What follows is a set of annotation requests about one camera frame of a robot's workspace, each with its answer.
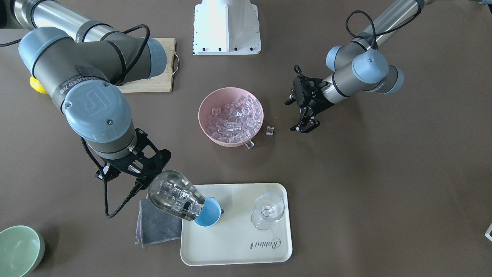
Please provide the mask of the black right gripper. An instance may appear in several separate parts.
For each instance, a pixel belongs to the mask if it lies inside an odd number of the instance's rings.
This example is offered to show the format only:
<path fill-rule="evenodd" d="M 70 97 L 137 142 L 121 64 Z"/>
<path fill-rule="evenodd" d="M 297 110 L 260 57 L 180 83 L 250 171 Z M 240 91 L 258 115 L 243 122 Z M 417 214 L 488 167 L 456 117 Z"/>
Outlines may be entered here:
<path fill-rule="evenodd" d="M 167 149 L 158 150 L 148 139 L 148 134 L 140 128 L 135 129 L 135 142 L 124 149 L 123 157 L 119 159 L 104 160 L 103 173 L 97 171 L 95 177 L 111 181 L 121 172 L 136 177 L 136 185 L 139 189 L 149 187 L 154 178 L 161 174 L 163 168 L 171 159 L 171 152 Z"/>

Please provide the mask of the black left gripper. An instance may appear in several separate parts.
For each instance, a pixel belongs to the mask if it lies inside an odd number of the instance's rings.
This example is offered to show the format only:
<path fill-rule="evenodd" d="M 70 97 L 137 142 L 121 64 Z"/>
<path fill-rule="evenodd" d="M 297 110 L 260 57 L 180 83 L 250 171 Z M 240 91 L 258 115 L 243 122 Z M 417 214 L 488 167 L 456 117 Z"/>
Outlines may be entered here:
<path fill-rule="evenodd" d="M 310 133 L 320 126 L 315 116 L 333 106 L 322 93 L 322 88 L 327 86 L 327 81 L 319 78 L 306 77 L 298 65 L 294 65 L 297 77 L 293 80 L 293 88 L 285 105 L 294 102 L 301 110 L 301 115 L 297 124 L 290 128 L 290 131 L 300 133 Z"/>

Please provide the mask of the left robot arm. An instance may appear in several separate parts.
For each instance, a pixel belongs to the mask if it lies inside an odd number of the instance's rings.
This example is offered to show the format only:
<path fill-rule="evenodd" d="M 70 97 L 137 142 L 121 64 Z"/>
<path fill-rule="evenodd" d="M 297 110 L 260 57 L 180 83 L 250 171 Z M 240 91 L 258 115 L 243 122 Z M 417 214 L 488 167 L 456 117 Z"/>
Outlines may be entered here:
<path fill-rule="evenodd" d="M 432 0 L 395 0 L 376 19 L 364 11 L 369 25 L 354 34 L 346 19 L 346 31 L 352 40 L 346 46 L 334 46 L 327 53 L 326 65 L 332 74 L 324 79 L 307 77 L 298 65 L 297 74 L 285 105 L 296 103 L 299 121 L 290 131 L 310 133 L 320 126 L 316 116 L 328 108 L 350 98 L 358 92 L 376 92 L 381 95 L 395 93 L 404 84 L 404 73 L 400 68 L 389 65 L 379 52 L 395 32 L 416 19 Z"/>

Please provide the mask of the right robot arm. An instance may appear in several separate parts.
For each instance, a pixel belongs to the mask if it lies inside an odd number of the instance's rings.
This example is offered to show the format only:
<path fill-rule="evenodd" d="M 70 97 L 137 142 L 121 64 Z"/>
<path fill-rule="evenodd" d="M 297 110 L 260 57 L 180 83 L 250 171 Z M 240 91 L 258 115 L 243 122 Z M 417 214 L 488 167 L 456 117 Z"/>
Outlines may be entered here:
<path fill-rule="evenodd" d="M 104 160 L 103 181 L 121 172 L 146 189 L 170 160 L 135 128 L 119 86 L 165 71 L 165 49 L 145 35 L 131 37 L 56 0 L 2 0 L 1 28 L 25 28 L 18 51 L 68 124 Z"/>

